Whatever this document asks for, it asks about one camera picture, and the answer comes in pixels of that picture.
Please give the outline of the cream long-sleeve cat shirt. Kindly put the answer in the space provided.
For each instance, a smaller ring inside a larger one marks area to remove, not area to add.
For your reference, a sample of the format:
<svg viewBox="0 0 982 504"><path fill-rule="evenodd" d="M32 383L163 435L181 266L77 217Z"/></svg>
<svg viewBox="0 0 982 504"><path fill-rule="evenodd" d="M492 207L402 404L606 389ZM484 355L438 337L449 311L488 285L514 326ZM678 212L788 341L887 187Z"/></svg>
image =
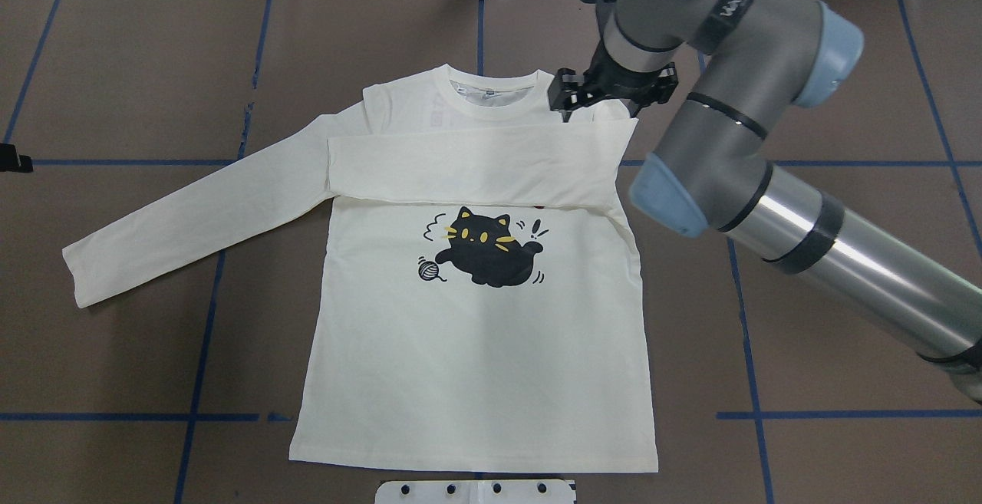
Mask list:
<svg viewBox="0 0 982 504"><path fill-rule="evenodd" d="M66 246L91 306L330 201L292 461L655 473L641 256L618 198L636 120L565 122L550 74L449 66Z"/></svg>

